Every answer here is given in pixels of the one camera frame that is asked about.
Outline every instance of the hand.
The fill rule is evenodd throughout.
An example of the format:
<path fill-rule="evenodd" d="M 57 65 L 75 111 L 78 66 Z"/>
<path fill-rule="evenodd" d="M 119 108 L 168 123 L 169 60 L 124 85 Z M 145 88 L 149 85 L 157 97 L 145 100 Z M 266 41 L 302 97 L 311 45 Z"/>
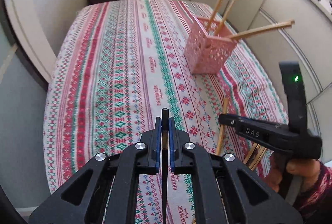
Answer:
<path fill-rule="evenodd" d="M 264 181 L 275 191 L 279 191 L 279 184 L 283 178 L 278 169 L 273 154 L 270 157 L 271 169 Z M 291 159 L 286 166 L 286 171 L 293 175 L 304 177 L 301 192 L 309 190 L 318 180 L 320 174 L 320 163 L 315 159 Z"/>

